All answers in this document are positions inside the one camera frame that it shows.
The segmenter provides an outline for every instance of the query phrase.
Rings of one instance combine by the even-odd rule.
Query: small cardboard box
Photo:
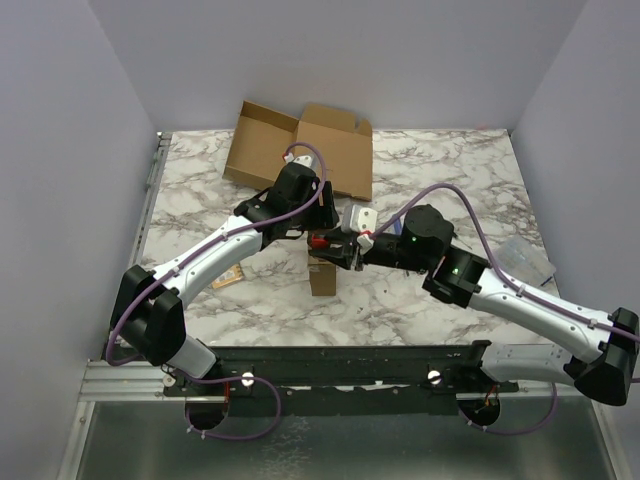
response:
[[[231,142],[225,178],[263,190],[282,169],[282,154],[293,142],[307,142],[322,154],[335,193],[371,200],[373,145],[371,124],[352,112],[308,104],[298,119],[244,102]],[[294,154],[303,153],[297,147]],[[336,267],[309,257],[313,296],[336,294]]]
[[[337,267],[309,255],[309,284],[314,297],[333,297],[337,289]]]

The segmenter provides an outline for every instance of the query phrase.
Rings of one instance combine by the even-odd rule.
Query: box flap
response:
[[[295,117],[247,101],[242,103],[240,116],[258,120],[288,132],[293,132],[298,126],[298,119]]]
[[[224,176],[259,190],[273,185],[297,125],[294,117],[244,102]]]
[[[333,191],[370,201],[373,194],[371,137],[306,122],[298,124],[296,140],[315,146],[327,162]]]
[[[300,121],[353,133],[356,127],[356,114],[317,103],[309,103],[304,108]]]

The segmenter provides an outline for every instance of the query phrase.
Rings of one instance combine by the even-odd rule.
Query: white wall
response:
[[[640,312],[640,2],[589,0],[513,135],[570,300]],[[640,376],[640,366],[636,368]],[[640,386],[614,410],[640,478]]]
[[[0,477],[51,479],[157,139],[84,0],[5,2],[0,65]]]
[[[381,127],[515,127],[585,0],[89,0],[158,129],[244,98]]]

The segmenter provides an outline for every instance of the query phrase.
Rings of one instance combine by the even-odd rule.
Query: screw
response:
[[[437,370],[431,370],[427,373],[427,380],[429,380],[431,385],[438,385],[442,381],[442,375],[440,375],[440,372]]]

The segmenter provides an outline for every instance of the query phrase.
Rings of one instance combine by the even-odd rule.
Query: open cardboard box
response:
[[[293,142],[307,142],[320,151],[335,193],[371,200],[371,124],[366,119],[358,123],[352,112],[313,103],[298,119],[245,101],[224,176],[258,190],[270,187],[282,168],[282,154]],[[303,150],[297,147],[294,154]],[[312,295],[335,295],[336,267],[311,257],[308,264]]]

